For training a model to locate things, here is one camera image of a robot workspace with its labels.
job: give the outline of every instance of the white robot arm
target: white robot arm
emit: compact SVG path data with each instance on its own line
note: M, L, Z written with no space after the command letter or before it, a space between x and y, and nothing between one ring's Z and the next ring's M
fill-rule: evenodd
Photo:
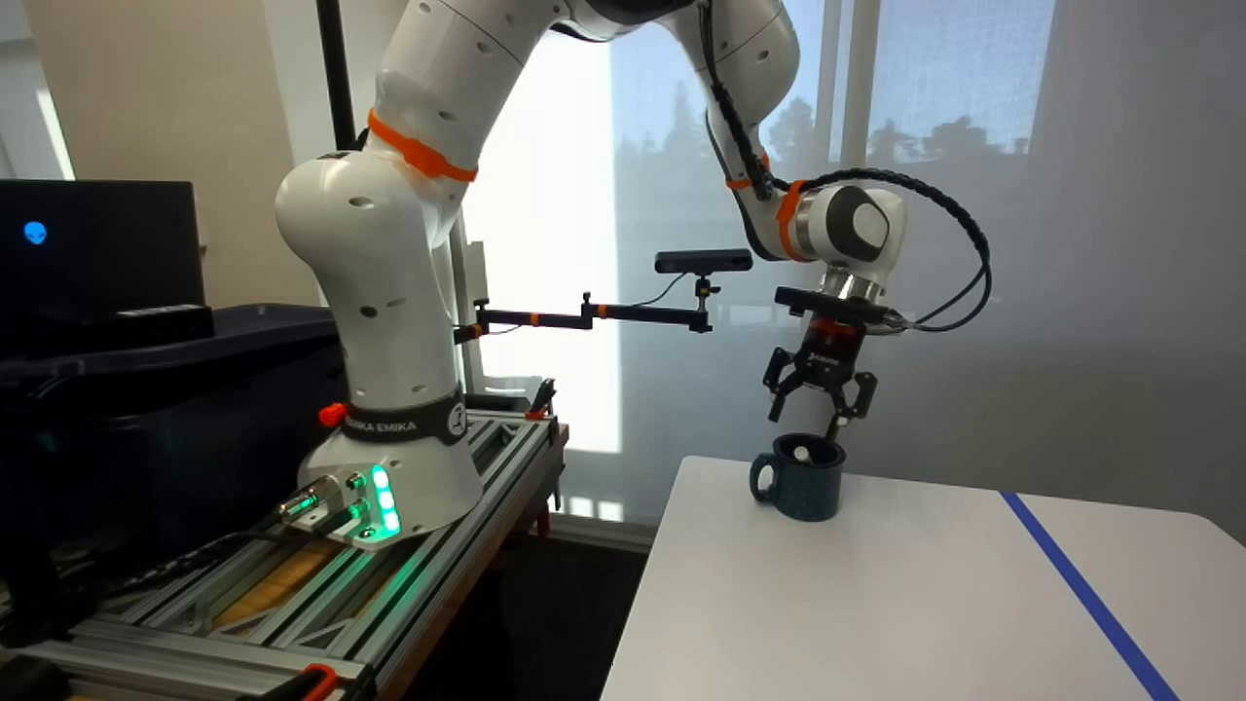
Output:
M903 207L886 192L774 192L756 148L796 44L782 0L411 0L382 57L362 150L294 166L277 196L345 353L345 424L301 472L291 523L378 549L480 498L450 314L428 244L458 219L484 139L546 32L615 37L660 23L709 89L709 136L759 255L822 259L824 294L881 298Z

